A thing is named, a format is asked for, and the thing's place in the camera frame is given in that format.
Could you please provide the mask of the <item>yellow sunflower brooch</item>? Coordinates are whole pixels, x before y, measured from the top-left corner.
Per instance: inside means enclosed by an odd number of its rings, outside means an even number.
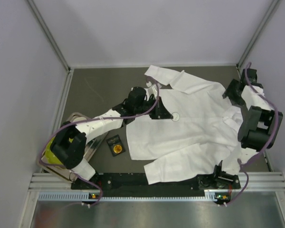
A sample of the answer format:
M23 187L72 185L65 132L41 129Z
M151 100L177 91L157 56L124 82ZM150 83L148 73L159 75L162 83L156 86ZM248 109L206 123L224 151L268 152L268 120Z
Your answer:
M119 154L123 151L123 147L119 144L115 145L113 148L114 153Z

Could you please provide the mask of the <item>blue round brooch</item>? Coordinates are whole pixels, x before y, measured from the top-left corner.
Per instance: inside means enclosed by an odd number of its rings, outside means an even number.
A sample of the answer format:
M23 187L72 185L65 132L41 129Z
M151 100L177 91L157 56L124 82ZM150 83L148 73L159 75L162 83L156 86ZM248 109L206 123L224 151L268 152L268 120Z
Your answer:
M175 121L175 122L179 121L179 119L180 119L180 115L179 115L178 112L172 113L172 117L173 117L172 120Z

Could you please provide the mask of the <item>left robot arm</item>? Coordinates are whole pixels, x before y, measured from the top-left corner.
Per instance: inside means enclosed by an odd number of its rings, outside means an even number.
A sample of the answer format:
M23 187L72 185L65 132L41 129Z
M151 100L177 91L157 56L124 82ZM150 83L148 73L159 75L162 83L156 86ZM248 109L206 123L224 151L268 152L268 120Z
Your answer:
M173 119L155 85L150 91L134 87L126 99L99 117L65 124L54 136L49 149L64 168L89 181L96 171L84 158L87 143L142 115L149 115L153 120Z

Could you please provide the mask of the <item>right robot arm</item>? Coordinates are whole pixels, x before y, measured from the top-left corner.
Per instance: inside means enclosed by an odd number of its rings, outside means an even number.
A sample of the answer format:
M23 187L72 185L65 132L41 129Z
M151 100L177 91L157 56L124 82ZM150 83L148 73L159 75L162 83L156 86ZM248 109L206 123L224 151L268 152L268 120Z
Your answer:
M249 66L240 80L231 81L222 97L241 108L243 122L237 132L239 145L215 166L210 185L216 189L238 189L238 172L273 146L283 114L265 98L257 70Z

